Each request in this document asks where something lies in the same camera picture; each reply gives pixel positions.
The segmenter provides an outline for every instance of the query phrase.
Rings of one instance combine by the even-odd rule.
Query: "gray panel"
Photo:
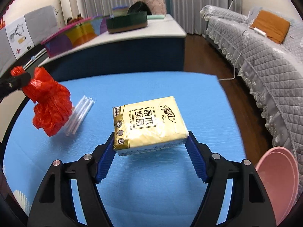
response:
[[[27,13],[24,17],[34,45],[39,44],[59,30],[52,6],[39,8]]]
[[[5,27],[0,30],[0,76],[16,61]]]

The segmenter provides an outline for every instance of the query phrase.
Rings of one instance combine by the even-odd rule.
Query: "brand logo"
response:
[[[168,119],[174,123],[175,122],[175,114],[172,112],[172,109],[169,108],[168,106],[161,106],[162,107],[162,111],[167,115]]]
[[[132,111],[134,129],[157,126],[155,110],[153,107],[135,109]]]

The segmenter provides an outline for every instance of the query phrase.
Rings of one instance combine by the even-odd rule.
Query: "blue tablecloth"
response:
[[[74,138],[62,131],[49,138],[43,130],[37,130],[31,123],[31,101],[22,110],[7,144],[4,166],[11,190],[28,200],[28,204],[25,198],[22,203],[27,213],[52,161],[76,161],[107,140],[114,129],[114,106],[174,96],[187,128],[199,142],[228,160],[240,162],[245,157],[236,121],[216,76],[145,72],[62,84],[70,90],[74,104],[83,95],[96,102]],[[85,223],[75,180],[72,186],[78,220]],[[229,181],[218,223],[226,219],[231,186]],[[184,145],[125,157],[116,155],[107,178],[97,185],[113,225],[119,227],[188,227],[206,187],[197,177]]]

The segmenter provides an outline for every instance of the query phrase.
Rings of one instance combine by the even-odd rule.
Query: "storage box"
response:
[[[174,97],[113,108],[114,149],[120,156],[184,144],[188,130]]]
[[[46,48],[49,57],[82,45],[107,31],[108,16],[97,16],[76,21],[53,34],[41,44]]]
[[[109,33],[119,33],[147,27],[147,12],[129,13],[124,16],[109,18],[106,25]]]

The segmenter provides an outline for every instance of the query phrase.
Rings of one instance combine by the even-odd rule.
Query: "gray quilted sofa cover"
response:
[[[278,45],[249,29],[261,9],[255,7],[244,16],[208,5],[200,13],[208,22],[207,36],[235,65],[263,110],[272,145],[287,148],[297,159],[298,198],[303,191],[303,22],[271,11],[291,23]]]

